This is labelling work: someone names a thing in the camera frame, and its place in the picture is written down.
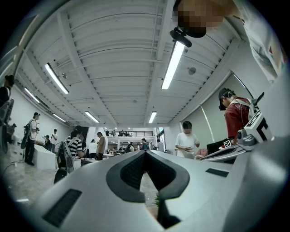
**white counter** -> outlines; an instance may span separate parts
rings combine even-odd
[[[34,155],[32,161],[37,169],[55,169],[56,159],[55,154],[46,150],[44,147],[34,145]]]

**glass railing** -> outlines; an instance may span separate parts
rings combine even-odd
[[[106,136],[108,137],[146,137],[146,136],[153,136],[152,130],[146,131],[105,131]]]

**black and white striped shirt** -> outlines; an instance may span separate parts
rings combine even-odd
[[[72,137],[69,136],[67,138],[67,144],[72,141]],[[68,146],[69,150],[71,151],[72,156],[77,155],[78,151],[82,151],[82,141],[80,139],[75,140],[70,146]]]

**marble floor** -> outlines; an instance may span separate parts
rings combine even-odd
[[[22,205],[30,207],[47,189],[53,186],[56,170],[38,170],[23,163],[22,155],[20,155],[22,152],[20,146],[9,145],[8,153],[0,156],[0,170],[12,199],[20,200]],[[15,162],[16,166],[8,167],[11,162]],[[143,175],[140,191],[145,194],[145,204],[149,207],[149,211],[156,213],[157,189],[148,174]]]

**qr code tag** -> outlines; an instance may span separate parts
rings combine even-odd
[[[223,144],[225,145],[225,148],[232,145],[230,140],[225,141]]]

